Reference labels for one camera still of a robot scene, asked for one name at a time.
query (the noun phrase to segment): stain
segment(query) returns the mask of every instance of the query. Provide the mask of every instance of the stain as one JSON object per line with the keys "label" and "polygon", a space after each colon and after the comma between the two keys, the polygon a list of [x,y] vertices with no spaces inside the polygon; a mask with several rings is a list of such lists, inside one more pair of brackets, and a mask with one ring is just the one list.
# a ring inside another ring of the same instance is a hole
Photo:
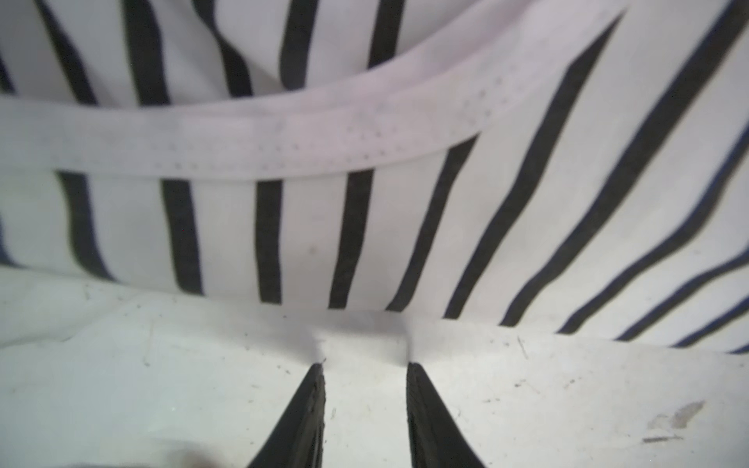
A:
{"label": "stain", "polygon": [[668,426],[668,415],[659,414],[648,423],[648,429],[665,429]]}
{"label": "stain", "polygon": [[528,360],[528,353],[525,352],[525,346],[523,346],[523,340],[520,339],[518,336],[518,344],[520,345],[520,349],[523,351],[523,356],[526,360]]}
{"label": "stain", "polygon": [[656,442],[669,442],[671,440],[684,440],[684,437],[671,436],[671,437],[645,437],[642,443],[656,443]]}
{"label": "stain", "polygon": [[702,400],[694,401],[679,408],[679,410],[673,414],[673,418],[671,418],[671,427],[674,429],[686,429],[692,418],[694,418],[704,406],[705,400]]}
{"label": "stain", "polygon": [[143,365],[151,367],[151,363],[148,361],[148,354],[151,352],[151,342],[154,339],[154,321],[151,320],[151,327],[148,330],[148,340],[145,342],[145,353],[143,353]]}

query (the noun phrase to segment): striped shirt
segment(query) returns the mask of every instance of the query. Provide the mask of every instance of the striped shirt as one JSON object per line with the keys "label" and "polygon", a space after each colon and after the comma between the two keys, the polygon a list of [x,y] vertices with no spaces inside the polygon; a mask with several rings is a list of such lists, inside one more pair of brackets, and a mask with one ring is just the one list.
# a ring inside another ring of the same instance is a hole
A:
{"label": "striped shirt", "polygon": [[0,263],[749,350],[745,0],[2,8]]}

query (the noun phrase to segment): striped fabric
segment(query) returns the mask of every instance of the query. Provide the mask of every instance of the striped fabric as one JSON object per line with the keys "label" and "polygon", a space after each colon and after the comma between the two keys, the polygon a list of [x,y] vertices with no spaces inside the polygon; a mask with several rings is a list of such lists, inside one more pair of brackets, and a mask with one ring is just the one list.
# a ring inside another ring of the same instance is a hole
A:
{"label": "striped fabric", "polygon": [[[312,88],[472,3],[13,0],[0,85],[124,109]],[[743,0],[635,2],[478,134],[395,164],[274,180],[2,167],[0,263],[747,353],[748,21]]]}

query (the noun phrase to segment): navy stripe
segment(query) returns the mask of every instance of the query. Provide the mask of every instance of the navy stripe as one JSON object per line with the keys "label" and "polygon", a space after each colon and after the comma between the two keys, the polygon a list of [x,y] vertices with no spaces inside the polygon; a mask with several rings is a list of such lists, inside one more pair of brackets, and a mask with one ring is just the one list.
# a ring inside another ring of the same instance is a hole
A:
{"label": "navy stripe", "polygon": [[372,44],[369,48],[368,68],[376,67],[395,57],[404,4],[404,0],[380,0],[374,21]]}
{"label": "navy stripe", "polygon": [[114,280],[104,266],[97,247],[94,219],[91,215],[91,200],[88,197],[88,181],[85,175],[60,171],[57,176],[67,203],[70,246],[76,261],[91,275]]}
{"label": "navy stripe", "polygon": [[258,265],[258,292],[263,303],[281,303],[281,209],[283,182],[257,183],[255,206],[255,260]]}
{"label": "navy stripe", "polygon": [[567,270],[613,215],[741,34],[749,18],[746,6],[745,0],[734,0],[721,14],[640,125],[588,212],[515,296],[500,325],[517,325],[530,303]]}
{"label": "navy stripe", "polygon": [[528,147],[512,188],[489,221],[450,297],[445,318],[460,317],[494,253],[536,191],[574,104],[617,23],[618,21],[609,26],[567,69]]}
{"label": "navy stripe", "polygon": [[447,205],[447,197],[452,190],[456,177],[463,168],[463,164],[468,159],[474,143],[476,143],[475,136],[450,148],[450,151],[447,152],[445,163],[442,166],[440,176],[437,178],[437,183],[434,185],[429,207],[419,229],[419,235],[416,237],[416,244],[413,246],[408,267],[403,274],[398,291],[386,310],[402,312],[411,302],[424,270],[426,259],[429,256],[431,245],[434,242],[434,236],[437,235],[437,229],[440,227],[442,213],[445,210],[445,205]]}
{"label": "navy stripe", "polygon": [[3,239],[2,219],[0,219],[0,265],[3,265],[5,267],[18,267],[19,266],[15,261],[13,261],[13,259],[10,257],[10,255],[7,253],[7,250],[5,249],[5,241]]}
{"label": "navy stripe", "polygon": [[735,350],[730,352],[730,354],[746,354],[746,353],[749,353],[749,343],[745,344],[742,347],[736,348]]}
{"label": "navy stripe", "polygon": [[5,69],[5,62],[3,62],[2,57],[0,57],[0,91],[6,94],[16,93],[13,82],[10,80],[10,76]]}
{"label": "navy stripe", "polygon": [[279,58],[281,83],[288,90],[304,88],[309,45],[312,43],[312,30],[315,27],[317,11],[318,0],[291,0],[289,2]]}
{"label": "navy stripe", "polygon": [[568,335],[577,332],[586,320],[616,297],[617,294],[623,291],[640,274],[694,239],[708,220],[710,220],[715,207],[717,207],[718,202],[723,198],[725,189],[736,172],[736,168],[739,167],[746,156],[747,148],[749,148],[749,124],[744,129],[739,140],[734,144],[733,149],[728,153],[728,157],[712,178],[707,190],[703,193],[703,197],[687,219],[669,237],[651,249],[650,252],[637,259],[637,261],[610,282],[603,291],[575,311],[559,330],[559,333]]}
{"label": "navy stripe", "polygon": [[122,0],[125,41],[141,106],[169,104],[161,31],[148,0]]}
{"label": "navy stripe", "polygon": [[373,178],[372,170],[351,172],[348,175],[338,260],[328,302],[331,309],[345,309],[348,302],[351,282],[354,280],[354,272],[362,254]]}
{"label": "navy stripe", "polygon": [[733,306],[728,312],[708,323],[703,328],[697,330],[689,336],[684,337],[681,341],[673,345],[673,347],[690,347],[693,344],[696,344],[698,341],[704,339],[705,337],[712,335],[718,330],[724,328],[734,320],[738,320],[739,318],[743,317],[747,313],[747,311],[749,311],[749,296],[745,297],[744,300]]}
{"label": "navy stripe", "polygon": [[[3,63],[2,57],[0,57],[0,89],[2,89],[2,92],[7,94],[15,94],[16,89],[13,87],[13,82],[10,80],[10,77],[7,74],[7,71],[5,70],[5,63]],[[13,261],[13,259],[10,258],[9,254],[7,253],[7,250],[5,249],[5,242],[3,241],[3,230],[2,230],[2,222],[0,220],[0,264],[5,265],[6,267],[15,267],[17,266],[16,262]]]}
{"label": "navy stripe", "polygon": [[[147,0],[123,0],[121,5],[130,72],[138,100],[141,106],[167,105],[161,31],[154,9]],[[177,285],[186,293],[202,294],[198,230],[189,181],[162,180],[161,196]]]}
{"label": "navy stripe", "polygon": [[[78,52],[62,31],[57,19],[47,5],[35,2],[44,22],[49,39],[55,49],[58,62],[79,104],[96,106],[97,101],[88,83],[86,72]],[[94,230],[94,217],[88,193],[88,179],[84,174],[59,171],[58,179],[67,203],[70,246],[73,256],[80,266],[91,275],[102,279],[113,280],[99,253]]]}
{"label": "navy stripe", "polygon": [[91,90],[91,85],[88,83],[88,77],[83,67],[83,60],[78,55],[76,48],[70,42],[70,39],[57,22],[55,15],[52,14],[52,11],[44,1],[36,0],[35,3],[44,21],[49,39],[52,41],[52,46],[55,48],[57,59],[65,73],[70,90],[76,97],[76,101],[78,104],[96,106],[96,97],[93,90]]}
{"label": "navy stripe", "polygon": [[242,56],[216,26],[216,1],[192,0],[192,6],[219,44],[229,95],[231,97],[252,96],[252,82],[249,79],[249,71]]}
{"label": "navy stripe", "polygon": [[162,180],[161,196],[169,224],[172,263],[177,285],[186,293],[203,294],[198,232],[195,229],[195,210],[190,184],[187,180]]}
{"label": "navy stripe", "polygon": [[730,260],[723,262],[716,267],[711,268],[701,274],[693,277],[686,283],[684,283],[679,289],[673,294],[661,301],[656,307],[650,312],[645,314],[644,317],[639,319],[634,325],[630,326],[624,333],[618,337],[617,341],[632,341],[638,336],[642,335],[648,328],[655,325],[663,317],[668,315],[669,312],[674,310],[679,304],[683,303],[693,295],[695,295],[700,289],[704,288],[710,282],[720,278],[723,275],[731,273],[734,270],[742,268],[749,264],[749,246]]}

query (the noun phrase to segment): white surface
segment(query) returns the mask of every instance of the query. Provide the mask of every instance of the white surface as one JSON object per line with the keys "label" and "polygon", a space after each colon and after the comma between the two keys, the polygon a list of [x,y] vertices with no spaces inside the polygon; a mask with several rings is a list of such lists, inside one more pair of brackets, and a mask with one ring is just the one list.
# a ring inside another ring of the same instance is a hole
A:
{"label": "white surface", "polygon": [[[408,467],[409,354],[487,467],[745,467],[749,456],[749,356],[301,314],[8,269],[0,301],[4,468],[164,466],[186,449],[246,466],[322,357],[324,466]],[[673,428],[695,401],[704,408]]]}

